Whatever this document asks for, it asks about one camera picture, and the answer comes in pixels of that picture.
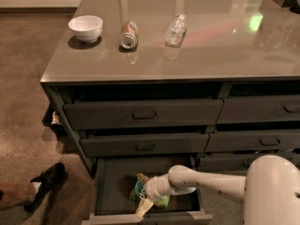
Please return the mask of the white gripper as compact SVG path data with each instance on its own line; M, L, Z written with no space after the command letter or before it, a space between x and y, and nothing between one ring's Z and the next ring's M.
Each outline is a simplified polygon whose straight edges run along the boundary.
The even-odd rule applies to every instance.
M153 201L160 201L164 196L172 195L174 187L169 182L168 175L154 176L144 185L146 196L149 198L141 199L135 212L137 218L142 218L154 205Z

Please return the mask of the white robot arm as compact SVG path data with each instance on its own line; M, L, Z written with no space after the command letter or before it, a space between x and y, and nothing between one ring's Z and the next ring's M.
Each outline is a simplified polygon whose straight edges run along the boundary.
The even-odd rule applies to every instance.
M166 174L146 181L136 216L143 217L167 195L185 195L196 188L209 188L243 204L243 225L300 225L300 171L289 160L273 155L256 158L245 176L174 165Z

